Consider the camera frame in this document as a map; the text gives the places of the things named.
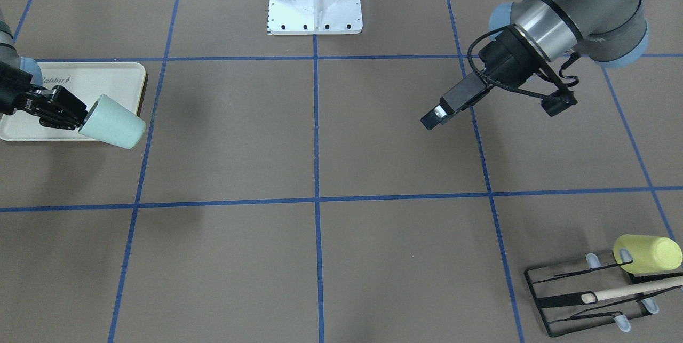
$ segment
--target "grid line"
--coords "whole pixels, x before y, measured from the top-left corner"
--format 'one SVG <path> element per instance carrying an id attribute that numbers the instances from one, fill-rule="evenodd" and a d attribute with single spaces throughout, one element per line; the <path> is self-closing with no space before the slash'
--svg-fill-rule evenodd
<path id="1" fill-rule="evenodd" d="M 683 186 L 659 187 L 614 187 L 614 188 L 573 188 L 561 190 L 520 190 L 519 192 L 491 192 L 493 197 L 510 196 L 548 196 L 548 195 L 585 195 L 602 193 L 634 193 L 634 192 L 680 192 Z M 360 195 L 360 196 L 321 196 L 320 203 L 326 202 L 373 202 L 378 200 L 432 200 L 463 199 L 468 197 L 488 197 L 488 192 L 473 193 L 425 193 L 405 195 Z M 218 205 L 255 205 L 255 204 L 290 204 L 314 203 L 315 197 L 286 197 L 280 199 L 241 199 L 241 200 L 207 200 L 198 202 L 147 202 L 139 203 L 140 209 L 164 209 L 172 207 L 201 207 Z M 0 213 L 7 212 L 49 212 L 49 211 L 81 211 L 81 210 L 115 210 L 133 209 L 134 203 L 128 204 L 75 204 L 75 205 L 39 205 L 32 207 L 0 207 Z"/>
<path id="2" fill-rule="evenodd" d="M 29 8 L 33 0 L 28 0 L 26 8 L 20 18 L 17 29 L 15 30 L 15 37 L 19 37 L 19 32 L 25 21 Z M 171 15 L 171 22 L 169 25 L 168 39 L 166 40 L 166 49 L 164 51 L 163 57 L 140 57 L 140 58 L 90 58 L 90 59 L 40 59 L 41 62 L 78 62 L 78 61 L 105 61 L 105 62 L 115 62 L 115 61 L 161 61 L 163 62 L 159 82 L 157 85 L 156 96 L 154 100 L 154 108 L 152 109 L 152 117 L 149 122 L 149 132 L 147 134 L 146 150 L 144 153 L 144 159 L 141 166 L 140 178 L 138 190 L 135 197 L 135 202 L 133 204 L 93 204 L 93 205 L 57 205 L 57 206 L 36 206 L 36 207 L 12 207 L 12 208 L 0 208 L 0 213 L 2 212 L 41 212 L 41 211 L 60 211 L 60 210 L 102 210 L 102 209 L 132 209 L 131 222 L 129 228 L 129 236 L 126 242 L 126 251 L 124 253 L 124 263 L 122 265 L 119 289 L 117 292 L 117 299 L 115 303 L 115 308 L 112 316 L 112 324 L 110 325 L 109 332 L 109 342 L 111 343 L 114 339 L 117 315 L 120 307 L 120 301 L 122 297 L 122 292 L 124 288 L 124 281 L 126 277 L 127 263 L 130 256 L 130 249 L 132 246 L 132 238 L 134 236 L 135 221 L 137 218 L 137 212 L 139 209 L 152 209 L 152 208 L 168 208 L 168 207 L 190 207 L 190 206 L 209 206 L 209 205 L 254 205 L 254 204 L 287 204 L 287 203 L 314 203 L 315 204 L 315 231 L 316 231 L 316 252 L 317 252 L 317 275 L 318 275 L 318 319 L 319 319 L 319 339 L 320 343 L 324 343 L 324 313 L 323 313 L 323 280 L 322 280 L 322 241 L 321 241 L 321 224 L 320 224 L 320 203 L 321 202 L 348 202 L 348 201 L 372 201 L 372 200 L 430 200 L 430 199 L 446 199 L 446 198 L 466 198 L 466 197 L 488 197 L 490 201 L 490 206 L 492 210 L 492 215 L 496 227 L 496 232 L 498 236 L 498 245 L 502 254 L 503 268 L 505 270 L 508 289 L 510 291 L 510 298 L 513 306 L 513 311 L 515 313 L 515 322 L 517 323 L 517 329 L 519 333 L 520 342 L 523 343 L 524 338 L 522 335 L 521 324 L 519 321 L 519 312 L 517 311 L 517 304 L 515 303 L 514 290 L 512 287 L 512 282 L 510 280 L 510 271 L 507 266 L 507 258 L 505 255 L 505 247 L 503 245 L 502 231 L 500 230 L 500 225 L 498 223 L 497 211 L 495 209 L 495 197 L 506 197 L 506 196 L 525 196 L 525 195 L 577 195 L 577 194 L 587 194 L 587 193 L 624 193 L 624 192 L 651 192 L 652 196 L 658 206 L 659 212 L 663 218 L 664 224 L 668 229 L 669 235 L 673 238 L 673 233 L 669 227 L 668 220 L 664 214 L 661 204 L 659 203 L 656 192 L 670 192 L 671 190 L 683 190 L 683 186 L 666 186 L 666 187 L 654 187 L 652 181 L 649 178 L 644 162 L 642 161 L 641 155 L 638 151 L 637 145 L 634 138 L 630 132 L 629 125 L 625 119 L 625 115 L 617 100 L 617 96 L 612 88 L 607 71 L 603 69 L 605 78 L 607 79 L 610 92 L 613 95 L 617 109 L 622 117 L 622 122 L 624 123 L 625 129 L 629 134 L 632 145 L 634 147 L 635 153 L 641 164 L 641 168 L 644 171 L 648 187 L 624 187 L 624 188 L 583 188 L 583 189 L 569 189 L 569 190 L 528 190 L 527 192 L 493 192 L 490 184 L 490 179 L 488 176 L 488 170 L 486 167 L 485 153 L 483 152 L 483 146 L 481 144 L 480 132 L 478 125 L 476 124 L 476 115 L 474 109 L 471 109 L 471 115 L 473 120 L 473 127 L 475 130 L 476 141 L 480 149 L 480 158 L 482 164 L 483 175 L 486 181 L 486 192 L 478 193 L 443 193 L 443 194 L 408 194 L 408 195 L 367 195 L 367 196 L 339 196 L 339 197 L 321 197 L 320 196 L 320 181 L 319 181 L 319 117 L 318 117 L 318 61 L 319 60 L 346 60 L 346 59 L 458 59 L 461 66 L 461 71 L 463 71 L 463 76 L 465 75 L 464 68 L 464 58 L 461 48 L 459 46 L 458 32 L 456 28 L 454 13 L 451 6 L 451 0 L 447 0 L 447 5 L 449 8 L 449 15 L 451 18 L 451 24 L 454 32 L 454 39 L 456 41 L 456 49 L 458 54 L 404 54 L 404 55 L 357 55 L 357 56 L 343 56 L 343 55 L 329 55 L 329 56 L 319 56 L 317 53 L 317 37 L 313 37 L 314 54 L 313 56 L 272 56 L 272 57 L 169 57 L 169 49 L 173 34 L 173 25 L 176 18 L 176 13 L 178 11 L 179 0 L 176 0 L 173 7 L 173 13 Z M 683 57 L 683 54 L 644 54 L 644 57 Z M 154 129 L 154 117 L 156 115 L 156 108 L 158 107 L 158 100 L 161 95 L 161 89 L 163 88 L 163 79 L 166 69 L 166 63 L 168 61 L 251 61 L 251 60 L 312 60 L 314 63 L 314 116 L 315 116 L 315 162 L 314 162 L 314 184 L 315 184 L 315 196 L 314 197 L 301 197 L 301 198 L 283 198 L 283 199 L 256 199 L 256 200 L 222 200 L 222 201 L 204 201 L 204 202 L 169 202 L 169 203 L 141 203 L 141 193 L 144 185 L 144 177 L 146 172 L 147 161 L 149 158 L 149 149 L 151 148 L 152 133 Z"/>
<path id="3" fill-rule="evenodd" d="M 178 5 L 180 0 L 175 0 L 173 4 L 173 12 L 171 13 L 171 22 L 169 22 L 168 36 L 166 37 L 166 48 L 164 50 L 164 58 L 168 58 L 169 51 L 171 49 L 171 40 L 173 39 L 173 26 L 176 23 L 176 14 L 178 13 Z M 145 145 L 145 154 L 142 159 L 142 166 L 140 167 L 140 178 L 137 186 L 137 192 L 135 194 L 135 203 L 132 209 L 132 214 L 130 216 L 130 227 L 128 238 L 126 239 L 126 250 L 124 251 L 124 259 L 121 265 L 121 275 L 119 277 L 119 285 L 116 292 L 116 299 L 114 302 L 114 309 L 112 312 L 112 323 L 109 326 L 109 338 L 108 343 L 113 343 L 116 324 L 118 321 L 119 310 L 121 306 L 121 299 L 123 297 L 124 284 L 126 283 L 126 272 L 128 269 L 128 263 L 130 258 L 130 249 L 132 248 L 132 239 L 135 232 L 135 224 L 137 222 L 137 214 L 140 209 L 140 199 L 142 197 L 142 189 L 145 182 L 145 173 L 147 170 L 147 161 L 149 160 L 149 149 L 152 146 L 152 136 L 154 134 L 154 119 L 156 117 L 156 109 L 158 108 L 159 97 L 161 96 L 161 90 L 164 83 L 164 75 L 166 73 L 166 61 L 164 60 L 161 64 L 161 71 L 159 73 L 159 82 L 156 86 L 156 95 L 154 96 L 154 107 L 152 108 L 152 116 L 149 119 L 149 131 L 147 131 L 147 142 Z"/>
<path id="4" fill-rule="evenodd" d="M 683 54 L 643 54 L 642 57 L 683 57 Z M 41 63 L 126 62 L 126 61 L 247 61 L 247 60 L 313 60 L 313 56 L 209 56 L 209 57 L 93 57 L 36 59 Z M 374 55 L 320 55 L 318 60 L 381 60 L 381 59 L 459 59 L 467 54 L 374 54 Z"/>
<path id="5" fill-rule="evenodd" d="M 21 27 L 24 27 L 24 21 L 26 20 L 26 15 L 29 14 L 29 9 L 31 8 L 31 5 L 33 4 L 34 0 L 28 0 L 26 2 L 26 7 L 24 8 L 24 12 L 21 14 L 21 18 L 19 18 L 19 23 L 17 23 L 17 29 L 14 30 L 14 41 L 16 42 L 19 40 L 19 32 L 21 32 Z"/>
<path id="6" fill-rule="evenodd" d="M 313 35 L 313 101 L 314 101 L 314 203 L 315 258 L 317 263 L 317 333 L 318 342 L 325 342 L 324 292 L 322 280 L 322 225 L 320 223 L 320 120 L 318 111 L 317 35 Z"/>
<path id="7" fill-rule="evenodd" d="M 465 70 L 465 65 L 463 61 L 463 51 L 460 48 L 460 41 L 458 37 L 458 26 L 456 25 L 456 19 L 453 13 L 453 5 L 451 4 L 451 0 L 446 0 L 446 3 L 448 5 L 448 13 L 449 17 L 451 19 L 451 26 L 453 28 L 453 36 L 456 41 L 456 51 L 458 51 L 458 61 L 460 63 L 460 70 L 463 73 L 463 78 L 466 77 L 467 72 Z M 496 229 L 496 236 L 498 238 L 498 249 L 500 250 L 501 254 L 501 261 L 503 263 L 503 271 L 505 272 L 505 282 L 507 284 L 507 291 L 510 296 L 510 306 L 512 307 L 512 312 L 514 314 L 514 320 L 515 320 L 515 326 L 517 327 L 517 336 L 519 338 L 520 343 L 524 343 L 524 332 L 522 330 L 522 323 L 520 321 L 519 317 L 519 311 L 517 309 L 517 298 L 515 297 L 514 294 L 514 287 L 512 285 L 512 277 L 510 276 L 510 267 L 507 263 L 507 253 L 505 253 L 505 243 L 503 243 L 503 234 L 501 231 L 501 226 L 500 223 L 498 222 L 498 212 L 496 210 L 496 204 L 495 200 L 493 197 L 493 190 L 491 188 L 491 182 L 490 178 L 488 175 L 488 168 L 486 167 L 486 156 L 485 152 L 483 151 L 483 144 L 481 144 L 481 136 L 480 136 L 480 131 L 478 124 L 476 123 L 476 113 L 474 110 L 474 107 L 470 107 L 470 114 L 472 116 L 472 126 L 474 129 L 475 133 L 475 138 L 476 138 L 476 145 L 478 146 L 479 149 L 479 154 L 481 158 L 481 170 L 483 173 L 483 179 L 485 180 L 486 183 L 486 196 L 488 197 L 488 202 L 491 208 L 491 216 L 493 218 L 493 224 Z"/>
<path id="8" fill-rule="evenodd" d="M 629 136 L 629 140 L 631 142 L 631 146 L 633 147 L 633 151 L 636 154 L 636 158 L 638 158 L 638 163 L 640 164 L 640 167 L 642 169 L 642 175 L 645 176 L 645 180 L 647 182 L 647 187 L 649 188 L 649 191 L 652 194 L 652 199 L 654 200 L 654 204 L 657 205 L 657 210 L 659 211 L 659 216 L 662 218 L 662 222 L 664 223 L 664 227 L 666 228 L 666 232 L 669 234 L 669 238 L 672 240 L 676 240 L 676 237 L 673 235 L 673 230 L 671 229 L 671 226 L 669 225 L 669 220 L 666 218 L 666 214 L 664 213 L 664 209 L 662 208 L 662 204 L 659 202 L 659 197 L 657 196 L 657 192 L 654 189 L 654 185 L 652 185 L 652 180 L 649 177 L 649 172 L 647 172 L 647 168 L 645 166 L 645 161 L 642 160 L 642 155 L 640 153 L 640 150 L 638 148 L 638 145 L 636 144 L 636 140 L 633 137 L 633 133 L 631 132 L 631 128 L 629 126 L 629 122 L 626 120 L 626 116 L 624 114 L 624 110 L 622 110 L 622 105 L 619 103 L 619 99 L 617 98 L 617 93 L 614 90 L 614 87 L 612 86 L 612 80 L 609 78 L 609 74 L 607 73 L 606 68 L 602 68 L 602 74 L 605 76 L 605 81 L 607 81 L 607 87 L 609 88 L 609 92 L 612 94 L 612 99 L 614 100 L 614 104 L 617 106 L 617 111 L 619 112 L 619 117 L 622 119 L 622 123 L 624 124 L 624 129 L 626 130 L 626 134 Z"/>

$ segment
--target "plastic cup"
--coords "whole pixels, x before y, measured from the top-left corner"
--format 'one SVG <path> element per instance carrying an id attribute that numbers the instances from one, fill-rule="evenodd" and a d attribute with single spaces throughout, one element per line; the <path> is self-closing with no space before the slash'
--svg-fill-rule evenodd
<path id="1" fill-rule="evenodd" d="M 142 139 L 147 124 L 143 119 L 115 102 L 107 95 L 101 95 L 85 117 L 85 124 L 79 134 L 104 141 L 121 148 L 133 148 Z"/>
<path id="2" fill-rule="evenodd" d="M 632 274 L 655 273 L 673 270 L 683 262 L 681 247 L 663 236 L 622 235 L 614 243 L 614 258 L 622 263 L 619 250 L 625 248 L 633 257 L 633 263 L 622 265 Z"/>

